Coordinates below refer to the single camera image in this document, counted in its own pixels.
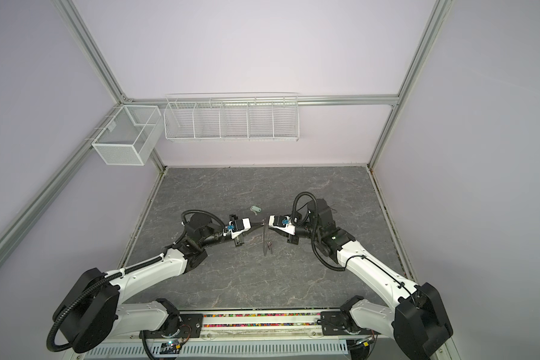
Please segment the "grey perforated ring disc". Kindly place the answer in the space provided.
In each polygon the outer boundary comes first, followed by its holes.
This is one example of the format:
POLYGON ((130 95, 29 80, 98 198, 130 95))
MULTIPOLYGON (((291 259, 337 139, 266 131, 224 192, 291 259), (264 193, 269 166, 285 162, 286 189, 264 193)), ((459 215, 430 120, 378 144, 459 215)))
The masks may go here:
POLYGON ((268 242, 270 242, 268 225, 269 225, 269 219, 264 220, 264 228, 262 229, 262 252, 264 256, 266 256, 269 252, 269 250, 266 247, 268 242))

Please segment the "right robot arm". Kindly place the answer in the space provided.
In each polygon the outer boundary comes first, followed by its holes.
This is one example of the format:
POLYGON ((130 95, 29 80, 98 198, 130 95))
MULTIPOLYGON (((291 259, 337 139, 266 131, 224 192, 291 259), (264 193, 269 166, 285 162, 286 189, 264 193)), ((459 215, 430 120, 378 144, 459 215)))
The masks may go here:
POLYGON ((392 270, 345 229, 332 209, 312 193, 299 193, 290 214, 270 215, 265 228, 291 244, 309 239, 316 258, 335 272, 351 272, 383 301, 355 296, 340 307, 343 327, 351 333, 369 329, 395 341, 409 359, 430 359, 453 334, 442 297, 433 285, 418 284, 392 270))

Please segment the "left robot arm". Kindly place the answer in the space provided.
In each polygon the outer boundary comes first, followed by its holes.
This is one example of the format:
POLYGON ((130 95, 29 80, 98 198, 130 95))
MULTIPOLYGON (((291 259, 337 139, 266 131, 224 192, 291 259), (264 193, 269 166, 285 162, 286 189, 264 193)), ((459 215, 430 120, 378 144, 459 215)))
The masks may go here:
POLYGON ((209 211, 181 213, 180 237, 158 255, 112 271, 91 268, 78 278, 52 315, 46 348, 52 353, 72 349, 86 353, 108 337, 156 333, 177 338, 185 327, 179 309, 165 298, 131 304, 136 294, 170 278, 189 273, 207 257, 207 247, 232 241, 240 246, 244 235, 266 225, 232 214, 227 222, 209 211))

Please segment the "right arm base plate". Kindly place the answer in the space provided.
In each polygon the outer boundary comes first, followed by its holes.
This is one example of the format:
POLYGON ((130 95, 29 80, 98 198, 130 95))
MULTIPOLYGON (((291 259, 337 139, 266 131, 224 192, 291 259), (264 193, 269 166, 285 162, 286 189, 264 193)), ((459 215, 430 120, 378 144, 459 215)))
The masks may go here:
POLYGON ((378 335, 377 331, 370 328, 359 327, 349 312, 341 310, 321 311, 316 323, 321 326, 325 336, 378 335))

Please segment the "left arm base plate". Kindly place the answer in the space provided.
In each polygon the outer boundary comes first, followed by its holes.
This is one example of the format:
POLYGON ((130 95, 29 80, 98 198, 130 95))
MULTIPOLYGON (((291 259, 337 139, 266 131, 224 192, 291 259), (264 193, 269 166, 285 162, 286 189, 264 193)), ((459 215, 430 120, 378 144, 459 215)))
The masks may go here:
POLYGON ((183 313, 178 316, 168 316, 163 325, 157 330, 146 330, 146 339, 169 338, 198 338, 203 327, 201 313, 183 313))

